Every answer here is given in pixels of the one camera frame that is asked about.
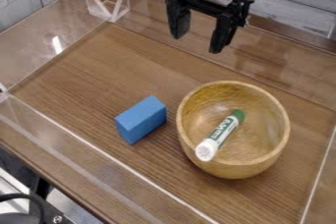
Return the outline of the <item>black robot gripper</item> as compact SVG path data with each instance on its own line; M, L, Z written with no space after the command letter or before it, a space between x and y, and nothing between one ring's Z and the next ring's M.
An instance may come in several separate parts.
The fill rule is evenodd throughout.
M255 0L165 0L165 3L169 30L176 39L189 31L192 10L217 18L209 42L209 52L217 54L231 43L236 26L245 26Z

